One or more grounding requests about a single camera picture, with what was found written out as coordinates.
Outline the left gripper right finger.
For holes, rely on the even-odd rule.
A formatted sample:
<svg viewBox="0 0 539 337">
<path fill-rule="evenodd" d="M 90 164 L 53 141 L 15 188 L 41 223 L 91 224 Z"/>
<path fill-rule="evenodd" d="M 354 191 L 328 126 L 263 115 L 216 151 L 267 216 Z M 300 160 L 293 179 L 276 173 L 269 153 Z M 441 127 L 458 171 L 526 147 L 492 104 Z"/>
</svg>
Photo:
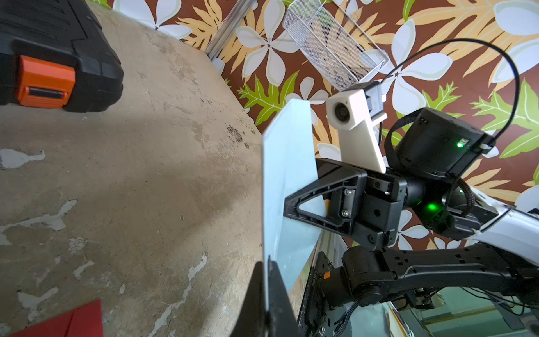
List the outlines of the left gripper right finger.
<svg viewBox="0 0 539 337">
<path fill-rule="evenodd" d="M 275 261 L 268 261 L 267 273 L 267 330 L 271 337 L 300 336 L 296 316 Z"/>
</svg>

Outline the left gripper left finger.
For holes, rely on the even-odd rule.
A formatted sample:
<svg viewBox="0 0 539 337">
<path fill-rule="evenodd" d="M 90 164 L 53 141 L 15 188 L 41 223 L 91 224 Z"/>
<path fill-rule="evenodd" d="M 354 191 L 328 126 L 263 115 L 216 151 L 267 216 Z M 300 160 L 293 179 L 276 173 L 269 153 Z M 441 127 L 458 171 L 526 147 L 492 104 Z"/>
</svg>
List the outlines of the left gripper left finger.
<svg viewBox="0 0 539 337">
<path fill-rule="evenodd" d="M 230 337 L 264 336 L 265 316 L 263 263 L 259 261 L 254 266 L 244 302 Z"/>
</svg>

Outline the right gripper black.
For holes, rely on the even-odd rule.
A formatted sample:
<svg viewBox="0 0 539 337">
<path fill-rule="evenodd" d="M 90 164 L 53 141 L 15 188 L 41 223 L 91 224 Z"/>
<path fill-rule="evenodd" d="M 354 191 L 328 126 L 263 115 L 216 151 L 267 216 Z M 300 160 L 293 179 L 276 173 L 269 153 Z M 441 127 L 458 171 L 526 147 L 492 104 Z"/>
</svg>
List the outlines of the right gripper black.
<svg viewBox="0 0 539 337">
<path fill-rule="evenodd" d="M 284 217 L 349 237 L 369 251 L 394 244 L 407 181 L 317 159 L 318 179 L 284 200 Z"/>
</svg>

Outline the light blue envelope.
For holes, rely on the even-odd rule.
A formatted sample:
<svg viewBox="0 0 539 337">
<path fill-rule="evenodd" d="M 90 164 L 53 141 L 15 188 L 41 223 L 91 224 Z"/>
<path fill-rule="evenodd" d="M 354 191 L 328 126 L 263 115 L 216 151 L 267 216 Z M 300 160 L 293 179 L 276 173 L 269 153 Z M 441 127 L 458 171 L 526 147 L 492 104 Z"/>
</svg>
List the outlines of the light blue envelope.
<svg viewBox="0 0 539 337">
<path fill-rule="evenodd" d="M 317 179 L 311 107 L 307 101 L 293 99 L 262 135 L 263 257 L 277 263 L 288 292 L 321 230 L 284 217 L 284 200 Z"/>
</svg>

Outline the red envelope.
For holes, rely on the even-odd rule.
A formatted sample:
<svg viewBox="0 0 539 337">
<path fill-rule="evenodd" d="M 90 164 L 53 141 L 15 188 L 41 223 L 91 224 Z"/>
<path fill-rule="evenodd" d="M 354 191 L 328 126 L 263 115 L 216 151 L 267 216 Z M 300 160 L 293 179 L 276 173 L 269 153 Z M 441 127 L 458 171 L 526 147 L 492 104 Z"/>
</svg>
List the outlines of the red envelope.
<svg viewBox="0 0 539 337">
<path fill-rule="evenodd" d="M 97 299 L 70 312 L 18 331 L 16 337 L 104 337 L 101 300 Z"/>
</svg>

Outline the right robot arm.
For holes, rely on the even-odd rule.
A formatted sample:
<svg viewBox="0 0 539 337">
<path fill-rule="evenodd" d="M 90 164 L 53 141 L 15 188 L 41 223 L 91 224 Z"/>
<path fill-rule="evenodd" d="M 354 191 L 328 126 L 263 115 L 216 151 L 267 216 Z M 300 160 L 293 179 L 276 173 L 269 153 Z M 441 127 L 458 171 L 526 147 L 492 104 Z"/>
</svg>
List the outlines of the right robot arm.
<svg viewBox="0 0 539 337">
<path fill-rule="evenodd" d="M 429 297 L 446 287 L 514 296 L 538 308 L 538 212 L 474 192 L 462 173 L 493 136 L 431 108 L 394 124 L 408 132 L 385 143 L 384 173 L 317 160 L 319 177 L 284 201 L 284 216 L 349 237 L 342 266 L 322 272 L 314 295 L 331 308 L 368 306 L 410 292 Z M 394 250 L 400 214 L 411 209 L 422 225 L 470 247 L 439 252 Z"/>
</svg>

